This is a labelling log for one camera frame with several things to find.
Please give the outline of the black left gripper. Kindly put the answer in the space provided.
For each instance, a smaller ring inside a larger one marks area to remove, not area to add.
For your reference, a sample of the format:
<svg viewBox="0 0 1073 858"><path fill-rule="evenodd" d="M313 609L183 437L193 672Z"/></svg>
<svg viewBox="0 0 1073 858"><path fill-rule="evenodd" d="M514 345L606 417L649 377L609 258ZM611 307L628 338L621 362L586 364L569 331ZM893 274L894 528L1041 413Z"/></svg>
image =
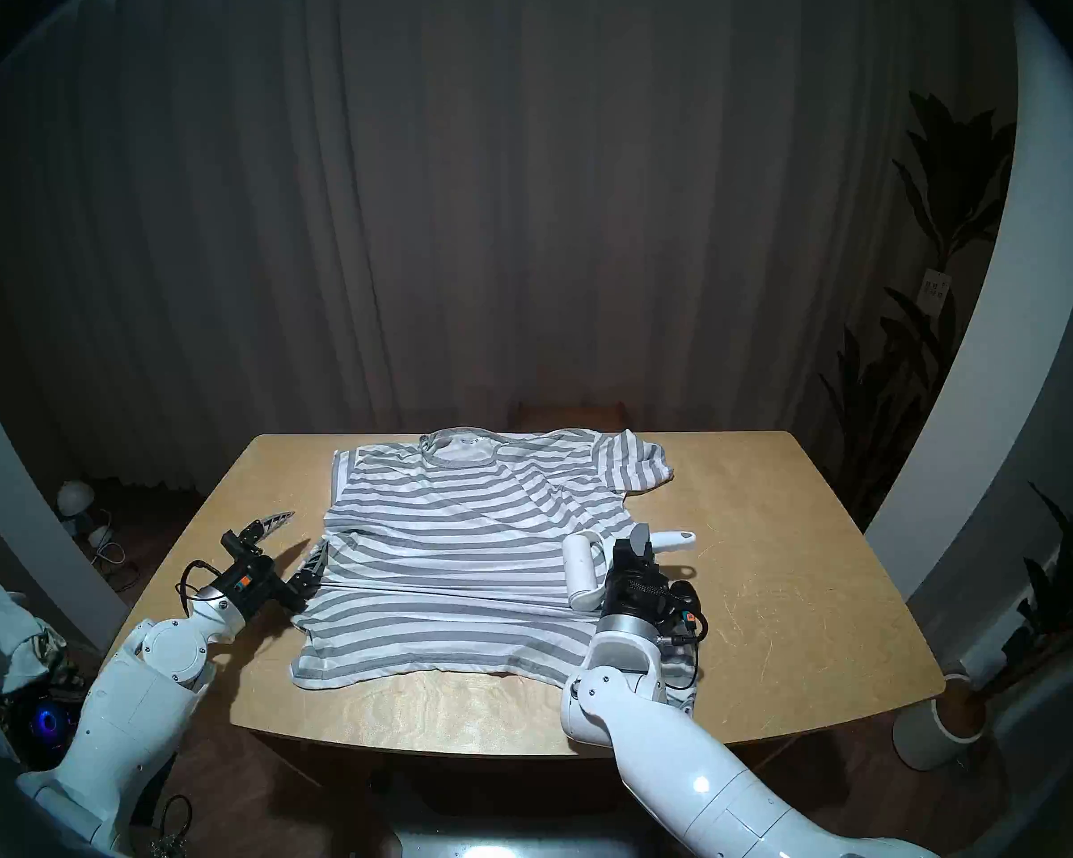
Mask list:
<svg viewBox="0 0 1073 858"><path fill-rule="evenodd" d="M238 534L225 532L220 539L230 554L232 565L220 574L220 600L234 607L242 617L254 617L269 601L277 602L289 613L300 613L309 596L317 594L327 565L327 545L318 541L293 573L293 580L283 580L275 572L275 560L258 547L261 541L286 526L295 511L271 513L246 526Z"/></svg>

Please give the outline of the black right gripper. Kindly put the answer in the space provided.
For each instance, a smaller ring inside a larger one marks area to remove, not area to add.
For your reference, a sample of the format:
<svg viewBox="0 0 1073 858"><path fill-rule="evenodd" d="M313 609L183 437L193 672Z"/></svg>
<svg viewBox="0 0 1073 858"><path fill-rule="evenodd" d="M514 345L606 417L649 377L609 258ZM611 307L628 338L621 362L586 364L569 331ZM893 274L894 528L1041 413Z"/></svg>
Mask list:
<svg viewBox="0 0 1073 858"><path fill-rule="evenodd" d="M647 622L672 622L700 612L689 581L671 581L655 561L649 526L634 526L630 543L615 543L604 581L604 617L629 615Z"/></svg>

